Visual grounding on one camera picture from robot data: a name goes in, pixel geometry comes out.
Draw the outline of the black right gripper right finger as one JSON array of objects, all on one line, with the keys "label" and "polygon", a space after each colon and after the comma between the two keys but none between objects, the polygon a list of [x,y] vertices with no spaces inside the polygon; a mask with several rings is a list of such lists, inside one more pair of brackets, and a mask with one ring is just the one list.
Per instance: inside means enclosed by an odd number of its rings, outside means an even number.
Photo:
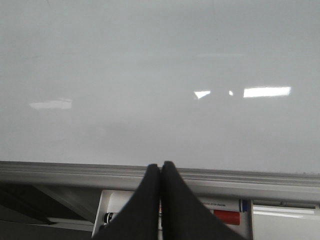
[{"label": "black right gripper right finger", "polygon": [[161,210],[164,240],[244,239],[210,213],[171,161],[166,161],[161,169]]}]

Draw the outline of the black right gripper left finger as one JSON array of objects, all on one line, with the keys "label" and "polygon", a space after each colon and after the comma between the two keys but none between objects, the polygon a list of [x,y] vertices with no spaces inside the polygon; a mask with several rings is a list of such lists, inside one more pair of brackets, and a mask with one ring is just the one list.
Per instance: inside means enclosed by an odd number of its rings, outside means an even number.
[{"label": "black right gripper left finger", "polygon": [[148,165],[146,172],[117,216],[93,240],[157,240],[159,232],[160,169]]}]

